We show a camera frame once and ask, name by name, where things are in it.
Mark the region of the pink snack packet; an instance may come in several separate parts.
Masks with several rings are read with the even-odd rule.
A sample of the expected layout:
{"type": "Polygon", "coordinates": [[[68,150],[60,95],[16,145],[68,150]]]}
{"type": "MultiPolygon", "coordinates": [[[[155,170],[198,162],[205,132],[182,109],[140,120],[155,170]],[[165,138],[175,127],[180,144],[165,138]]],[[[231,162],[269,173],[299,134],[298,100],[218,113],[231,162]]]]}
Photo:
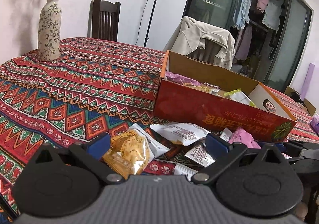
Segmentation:
{"type": "Polygon", "coordinates": [[[198,82],[194,79],[191,79],[191,78],[188,78],[188,77],[176,74],[176,73],[172,73],[172,72],[166,72],[165,77],[168,81],[175,82],[175,83],[182,84],[182,85],[184,85],[184,84],[190,84],[192,86],[200,86],[201,85],[200,82],[198,82]]]}
{"type": "Polygon", "coordinates": [[[248,148],[261,149],[260,145],[254,140],[252,135],[246,132],[242,127],[238,127],[229,139],[229,143],[240,142],[248,148]]]}

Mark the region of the light blue hanging shirt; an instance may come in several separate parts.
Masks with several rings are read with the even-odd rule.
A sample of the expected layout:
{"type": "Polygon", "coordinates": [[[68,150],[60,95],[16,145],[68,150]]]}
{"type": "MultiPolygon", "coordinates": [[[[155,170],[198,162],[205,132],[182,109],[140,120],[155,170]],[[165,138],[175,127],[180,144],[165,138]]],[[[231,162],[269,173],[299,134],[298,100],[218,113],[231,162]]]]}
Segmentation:
{"type": "Polygon", "coordinates": [[[252,0],[238,0],[233,17],[234,27],[237,30],[243,30],[245,25],[250,22],[249,10],[252,0]]]}

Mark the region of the cardboard box on floor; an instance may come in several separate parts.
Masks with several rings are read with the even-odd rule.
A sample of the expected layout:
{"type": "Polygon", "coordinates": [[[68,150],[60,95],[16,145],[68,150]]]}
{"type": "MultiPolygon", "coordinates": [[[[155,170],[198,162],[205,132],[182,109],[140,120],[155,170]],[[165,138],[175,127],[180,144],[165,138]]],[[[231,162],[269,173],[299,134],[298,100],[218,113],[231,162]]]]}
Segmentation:
{"type": "Polygon", "coordinates": [[[313,117],[315,115],[316,107],[311,102],[309,102],[306,98],[301,98],[299,93],[295,91],[293,88],[287,86],[284,94],[289,96],[295,102],[301,104],[308,111],[310,116],[313,117]]]}

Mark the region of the chair with beige jacket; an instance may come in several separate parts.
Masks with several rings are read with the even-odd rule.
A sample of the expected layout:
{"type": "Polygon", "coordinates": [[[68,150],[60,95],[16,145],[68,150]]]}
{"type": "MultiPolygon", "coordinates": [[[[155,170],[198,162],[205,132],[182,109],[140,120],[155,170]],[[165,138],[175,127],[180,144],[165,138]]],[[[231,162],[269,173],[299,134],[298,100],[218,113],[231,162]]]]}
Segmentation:
{"type": "Polygon", "coordinates": [[[208,64],[214,63],[214,57],[217,55],[222,47],[212,42],[211,40],[205,40],[205,47],[198,47],[194,52],[189,54],[190,58],[199,60],[208,64]]]}

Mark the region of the red cardboard snack box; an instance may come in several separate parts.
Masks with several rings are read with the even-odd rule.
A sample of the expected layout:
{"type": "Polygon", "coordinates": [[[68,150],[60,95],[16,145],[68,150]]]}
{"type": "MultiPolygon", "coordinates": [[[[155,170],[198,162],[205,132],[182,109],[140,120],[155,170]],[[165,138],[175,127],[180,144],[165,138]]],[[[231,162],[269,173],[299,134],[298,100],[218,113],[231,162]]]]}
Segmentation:
{"type": "Polygon", "coordinates": [[[193,123],[211,131],[242,127],[255,139],[267,142],[283,141],[296,125],[296,118],[267,86],[219,66],[167,51],[159,80],[153,115],[161,119],[193,123]],[[216,85],[221,91],[214,95],[168,81],[166,72],[216,85]],[[224,97],[237,89],[257,108],[224,97]]]}

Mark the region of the dark wooden chair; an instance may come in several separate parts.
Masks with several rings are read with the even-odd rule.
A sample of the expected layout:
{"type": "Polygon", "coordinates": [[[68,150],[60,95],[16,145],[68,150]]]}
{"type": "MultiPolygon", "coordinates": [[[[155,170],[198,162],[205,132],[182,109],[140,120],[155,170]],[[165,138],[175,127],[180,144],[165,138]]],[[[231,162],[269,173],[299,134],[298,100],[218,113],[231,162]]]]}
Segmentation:
{"type": "Polygon", "coordinates": [[[88,37],[117,42],[121,3],[92,0],[89,9],[88,37]]]}

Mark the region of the black framed glass sliding door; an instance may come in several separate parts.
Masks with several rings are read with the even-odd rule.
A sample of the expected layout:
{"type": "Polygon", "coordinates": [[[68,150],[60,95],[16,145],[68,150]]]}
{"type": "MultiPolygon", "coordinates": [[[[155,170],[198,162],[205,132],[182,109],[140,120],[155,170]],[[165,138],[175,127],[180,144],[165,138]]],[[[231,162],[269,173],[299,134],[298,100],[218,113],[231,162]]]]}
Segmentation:
{"type": "Polygon", "coordinates": [[[312,11],[303,0],[187,0],[184,14],[229,30],[232,70],[283,92],[301,60],[312,11]]]}

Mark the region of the white hanging top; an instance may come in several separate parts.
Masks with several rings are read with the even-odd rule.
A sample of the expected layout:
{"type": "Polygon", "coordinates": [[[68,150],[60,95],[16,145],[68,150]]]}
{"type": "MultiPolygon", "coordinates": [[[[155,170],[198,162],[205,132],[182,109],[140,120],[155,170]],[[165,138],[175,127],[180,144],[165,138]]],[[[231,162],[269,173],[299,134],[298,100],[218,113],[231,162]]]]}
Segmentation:
{"type": "Polygon", "coordinates": [[[269,0],[262,19],[262,23],[266,27],[275,31],[279,29],[280,15],[284,1],[285,0],[269,0]]]}

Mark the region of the studio light on stand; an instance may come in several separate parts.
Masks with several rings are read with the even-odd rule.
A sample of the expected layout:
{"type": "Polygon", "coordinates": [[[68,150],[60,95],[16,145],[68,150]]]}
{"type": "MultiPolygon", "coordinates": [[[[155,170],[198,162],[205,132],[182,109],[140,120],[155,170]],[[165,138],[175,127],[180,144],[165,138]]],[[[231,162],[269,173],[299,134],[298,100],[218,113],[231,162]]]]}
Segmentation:
{"type": "Polygon", "coordinates": [[[146,46],[147,46],[147,42],[148,42],[148,40],[149,40],[149,33],[150,33],[151,24],[152,24],[153,17],[154,17],[154,13],[155,13],[156,4],[157,4],[157,0],[154,0],[153,6],[152,6],[152,9],[151,9],[151,14],[150,14],[149,22],[148,22],[148,27],[147,27],[147,31],[146,31],[146,36],[145,36],[144,43],[143,43],[143,47],[146,47],[146,46]]]}

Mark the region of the pink hanging garment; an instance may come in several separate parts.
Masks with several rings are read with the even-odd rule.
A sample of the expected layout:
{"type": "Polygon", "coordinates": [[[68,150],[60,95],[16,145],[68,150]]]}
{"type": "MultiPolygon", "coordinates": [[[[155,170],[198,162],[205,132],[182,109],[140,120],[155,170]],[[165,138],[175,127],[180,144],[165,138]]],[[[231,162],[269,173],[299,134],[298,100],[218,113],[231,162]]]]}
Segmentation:
{"type": "Polygon", "coordinates": [[[264,12],[268,5],[269,0],[258,0],[256,4],[256,12],[261,14],[264,12]]]}

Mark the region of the small white snack packet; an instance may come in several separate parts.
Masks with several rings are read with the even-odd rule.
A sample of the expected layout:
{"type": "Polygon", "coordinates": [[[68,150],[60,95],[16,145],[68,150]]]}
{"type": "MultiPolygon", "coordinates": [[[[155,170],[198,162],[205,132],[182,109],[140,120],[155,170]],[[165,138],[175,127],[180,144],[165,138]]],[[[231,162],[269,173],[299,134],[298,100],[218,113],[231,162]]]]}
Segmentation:
{"type": "Polygon", "coordinates": [[[206,146],[202,142],[199,142],[190,149],[185,154],[185,157],[203,167],[208,167],[215,162],[215,159],[207,152],[206,146]]]}

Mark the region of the purple rolled yoga mat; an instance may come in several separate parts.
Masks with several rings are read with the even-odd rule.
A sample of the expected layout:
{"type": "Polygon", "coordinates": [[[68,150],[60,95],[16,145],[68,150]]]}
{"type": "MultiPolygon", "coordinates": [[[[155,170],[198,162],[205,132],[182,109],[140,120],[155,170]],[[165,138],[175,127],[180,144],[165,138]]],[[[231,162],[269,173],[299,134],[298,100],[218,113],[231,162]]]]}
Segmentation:
{"type": "Polygon", "coordinates": [[[301,100],[305,99],[305,96],[306,96],[307,91],[308,91],[309,86],[310,86],[310,82],[311,82],[314,70],[315,70],[315,64],[314,63],[310,63],[309,67],[308,67],[308,70],[307,70],[307,74],[305,76],[305,79],[304,79],[304,82],[303,82],[303,85],[302,85],[302,88],[301,88],[301,91],[300,91],[300,94],[299,94],[301,100]]]}

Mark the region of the beige jacket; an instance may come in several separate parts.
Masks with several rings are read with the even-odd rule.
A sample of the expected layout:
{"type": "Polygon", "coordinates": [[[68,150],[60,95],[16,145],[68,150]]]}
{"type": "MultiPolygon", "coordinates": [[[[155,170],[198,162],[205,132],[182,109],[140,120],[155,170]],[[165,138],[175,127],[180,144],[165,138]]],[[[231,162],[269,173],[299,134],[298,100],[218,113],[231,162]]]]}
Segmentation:
{"type": "Polygon", "coordinates": [[[205,47],[206,39],[222,47],[215,55],[213,64],[230,70],[235,55],[235,39],[231,33],[226,29],[197,21],[189,16],[182,17],[163,51],[170,50],[188,56],[198,47],[205,47]]]}

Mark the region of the white printed snack packet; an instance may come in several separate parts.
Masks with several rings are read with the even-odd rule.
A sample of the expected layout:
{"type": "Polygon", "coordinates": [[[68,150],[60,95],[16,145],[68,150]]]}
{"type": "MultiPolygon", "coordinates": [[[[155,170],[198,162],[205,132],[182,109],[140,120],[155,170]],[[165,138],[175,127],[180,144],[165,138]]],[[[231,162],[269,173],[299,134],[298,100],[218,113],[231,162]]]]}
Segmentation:
{"type": "Polygon", "coordinates": [[[171,143],[183,146],[189,146],[210,133],[208,130],[191,123],[152,124],[150,128],[171,143]]]}

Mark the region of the yellow pastry clear packet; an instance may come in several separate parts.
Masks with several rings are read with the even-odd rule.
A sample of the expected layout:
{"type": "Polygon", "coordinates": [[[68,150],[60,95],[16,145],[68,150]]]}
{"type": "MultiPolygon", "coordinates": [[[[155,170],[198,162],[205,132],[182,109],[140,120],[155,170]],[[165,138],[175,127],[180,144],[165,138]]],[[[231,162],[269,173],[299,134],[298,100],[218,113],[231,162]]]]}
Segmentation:
{"type": "Polygon", "coordinates": [[[116,173],[127,179],[141,174],[154,159],[146,136],[138,130],[130,130],[110,139],[110,149],[103,161],[116,173]]]}

